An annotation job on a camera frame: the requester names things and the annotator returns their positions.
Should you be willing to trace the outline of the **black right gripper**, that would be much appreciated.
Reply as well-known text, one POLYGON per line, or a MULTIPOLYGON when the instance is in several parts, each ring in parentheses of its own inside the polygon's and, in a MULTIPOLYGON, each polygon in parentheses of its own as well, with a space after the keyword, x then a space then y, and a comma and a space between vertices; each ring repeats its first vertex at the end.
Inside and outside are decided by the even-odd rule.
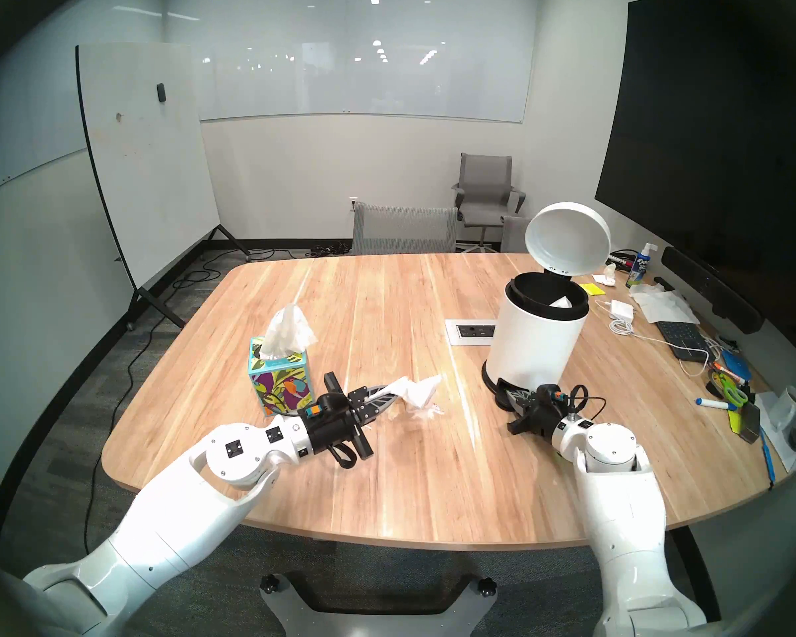
POLYGON ((529 432, 551 439, 558 424, 569 414, 569 398, 562 391, 508 388, 504 396, 504 410, 515 415, 507 424, 507 431, 512 435, 529 432))

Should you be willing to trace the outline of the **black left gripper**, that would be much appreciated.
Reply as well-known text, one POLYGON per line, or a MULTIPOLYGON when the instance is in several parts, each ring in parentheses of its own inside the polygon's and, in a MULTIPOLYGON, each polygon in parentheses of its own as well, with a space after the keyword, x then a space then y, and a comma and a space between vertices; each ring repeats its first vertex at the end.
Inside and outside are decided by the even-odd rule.
POLYGON ((316 455, 327 450, 336 460, 373 456, 363 426, 374 422, 399 396, 386 385, 360 387, 345 394, 333 372, 324 376, 326 392, 304 409, 304 427, 316 455))

